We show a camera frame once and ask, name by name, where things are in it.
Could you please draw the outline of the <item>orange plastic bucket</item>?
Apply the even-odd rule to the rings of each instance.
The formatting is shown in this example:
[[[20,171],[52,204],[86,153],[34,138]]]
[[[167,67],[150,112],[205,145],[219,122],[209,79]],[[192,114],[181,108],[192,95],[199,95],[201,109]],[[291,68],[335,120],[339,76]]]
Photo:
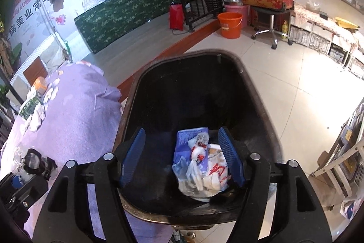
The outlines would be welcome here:
[[[220,33],[226,39],[238,39],[241,36],[243,15],[237,12],[218,14]]]

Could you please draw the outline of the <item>orange white drink bottle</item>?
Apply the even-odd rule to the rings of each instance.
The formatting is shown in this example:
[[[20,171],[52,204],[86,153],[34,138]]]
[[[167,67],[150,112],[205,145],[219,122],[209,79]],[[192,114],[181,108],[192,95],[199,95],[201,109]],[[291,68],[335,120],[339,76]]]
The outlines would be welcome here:
[[[32,85],[32,88],[37,91],[39,96],[44,96],[48,89],[46,79],[43,77],[37,77]]]

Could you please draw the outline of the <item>green patterned counter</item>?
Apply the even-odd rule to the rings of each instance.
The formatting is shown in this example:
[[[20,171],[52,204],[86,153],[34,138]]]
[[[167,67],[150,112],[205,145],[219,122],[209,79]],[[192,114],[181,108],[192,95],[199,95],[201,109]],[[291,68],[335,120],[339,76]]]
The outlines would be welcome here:
[[[74,19],[94,54],[139,26],[168,12],[172,0],[108,0]]]

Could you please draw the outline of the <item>green milk carton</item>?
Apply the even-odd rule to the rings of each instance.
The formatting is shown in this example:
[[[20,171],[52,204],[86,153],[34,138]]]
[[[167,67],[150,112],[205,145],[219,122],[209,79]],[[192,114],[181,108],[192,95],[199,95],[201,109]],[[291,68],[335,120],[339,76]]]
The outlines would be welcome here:
[[[33,115],[35,108],[38,104],[41,104],[41,100],[38,96],[31,97],[27,99],[20,107],[19,115],[27,120],[31,115]]]

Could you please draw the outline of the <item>white metal rack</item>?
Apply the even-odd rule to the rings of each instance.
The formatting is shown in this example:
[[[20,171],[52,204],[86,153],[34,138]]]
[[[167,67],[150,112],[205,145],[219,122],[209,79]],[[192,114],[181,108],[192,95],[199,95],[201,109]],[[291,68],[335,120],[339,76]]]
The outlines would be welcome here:
[[[363,102],[360,102],[312,176],[326,176],[340,197],[349,198],[352,196],[351,184],[362,164]]]

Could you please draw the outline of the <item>swivel stool with cushion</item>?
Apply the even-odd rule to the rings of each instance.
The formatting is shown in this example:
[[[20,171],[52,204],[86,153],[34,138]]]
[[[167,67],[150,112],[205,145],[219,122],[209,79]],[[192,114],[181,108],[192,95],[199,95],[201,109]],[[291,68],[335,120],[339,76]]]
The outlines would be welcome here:
[[[249,5],[256,12],[266,13],[270,17],[270,26],[267,30],[256,31],[251,39],[255,40],[258,35],[271,34],[273,43],[271,48],[276,50],[278,47],[278,35],[287,39],[288,45],[292,45],[293,41],[287,33],[275,29],[274,21],[276,15],[282,15],[294,10],[294,0],[242,0],[243,4]]]

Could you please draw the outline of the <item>yellow dustpan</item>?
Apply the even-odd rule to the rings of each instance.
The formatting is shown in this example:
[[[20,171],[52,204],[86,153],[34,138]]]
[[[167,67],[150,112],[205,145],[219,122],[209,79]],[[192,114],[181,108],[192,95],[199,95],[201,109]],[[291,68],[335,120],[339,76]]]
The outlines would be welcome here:
[[[342,28],[350,29],[350,30],[358,30],[360,27],[346,19],[336,17],[335,22]]]

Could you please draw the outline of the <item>pink basin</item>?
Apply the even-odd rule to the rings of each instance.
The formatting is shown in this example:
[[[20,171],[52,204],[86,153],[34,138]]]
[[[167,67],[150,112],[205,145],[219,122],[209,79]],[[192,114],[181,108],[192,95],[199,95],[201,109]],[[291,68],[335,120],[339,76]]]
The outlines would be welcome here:
[[[240,13],[243,16],[242,28],[247,27],[249,23],[250,7],[243,5],[241,0],[225,0],[224,7],[227,12]]]

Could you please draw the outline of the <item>purple snack package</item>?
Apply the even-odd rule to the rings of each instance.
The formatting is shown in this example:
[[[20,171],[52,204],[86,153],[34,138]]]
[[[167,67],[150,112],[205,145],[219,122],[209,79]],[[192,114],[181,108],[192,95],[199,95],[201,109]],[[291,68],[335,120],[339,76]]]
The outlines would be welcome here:
[[[173,156],[173,172],[186,172],[191,161],[195,161],[201,173],[208,168],[209,129],[193,128],[177,132],[177,143]]]

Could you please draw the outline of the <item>white plastic bag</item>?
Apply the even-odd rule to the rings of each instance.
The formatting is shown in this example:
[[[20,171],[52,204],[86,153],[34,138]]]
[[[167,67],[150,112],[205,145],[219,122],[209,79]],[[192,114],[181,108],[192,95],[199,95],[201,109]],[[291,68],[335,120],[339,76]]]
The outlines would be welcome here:
[[[178,180],[178,189],[182,194],[204,203],[226,190],[231,178],[222,149],[218,144],[210,142],[210,136],[207,171],[201,173],[196,162],[191,161],[185,173],[174,175]]]

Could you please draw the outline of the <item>white swing bench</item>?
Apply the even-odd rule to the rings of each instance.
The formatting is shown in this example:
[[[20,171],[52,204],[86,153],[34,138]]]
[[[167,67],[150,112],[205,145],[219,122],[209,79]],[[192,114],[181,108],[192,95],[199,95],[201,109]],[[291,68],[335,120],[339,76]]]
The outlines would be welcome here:
[[[26,59],[10,80],[11,90],[6,93],[13,108],[18,109],[38,77],[46,78],[69,60],[67,42],[58,33],[47,37]]]

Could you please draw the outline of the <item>red paper bag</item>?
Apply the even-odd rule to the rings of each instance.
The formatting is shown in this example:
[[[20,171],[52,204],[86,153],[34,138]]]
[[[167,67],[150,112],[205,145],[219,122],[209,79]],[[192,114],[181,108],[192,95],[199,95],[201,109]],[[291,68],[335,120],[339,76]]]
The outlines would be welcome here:
[[[169,25],[171,30],[183,31],[185,22],[183,6],[181,4],[172,3],[169,8]]]

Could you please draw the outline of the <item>black trash bin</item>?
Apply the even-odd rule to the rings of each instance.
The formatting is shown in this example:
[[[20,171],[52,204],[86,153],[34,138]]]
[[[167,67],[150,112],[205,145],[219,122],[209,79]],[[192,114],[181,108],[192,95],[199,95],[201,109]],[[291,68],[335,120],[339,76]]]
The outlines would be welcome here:
[[[146,133],[132,181],[121,191],[126,212],[144,221],[182,228],[236,220],[246,187],[234,185],[203,203],[179,190],[172,170],[178,131],[207,128],[216,139],[221,127],[251,152],[282,161],[271,119],[238,56],[209,49],[146,67],[132,84],[115,139],[121,144],[138,128]]]

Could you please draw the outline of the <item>purple floral tablecloth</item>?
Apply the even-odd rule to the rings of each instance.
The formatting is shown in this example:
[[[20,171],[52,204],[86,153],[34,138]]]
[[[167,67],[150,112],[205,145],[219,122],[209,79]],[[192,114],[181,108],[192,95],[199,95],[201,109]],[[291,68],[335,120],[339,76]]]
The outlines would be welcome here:
[[[1,150],[1,177],[15,168],[18,151],[29,148],[50,157],[59,168],[66,161],[96,161],[112,150],[121,120],[120,91],[104,73],[87,62],[62,66],[50,77],[44,100],[45,117],[32,128],[18,116]]]

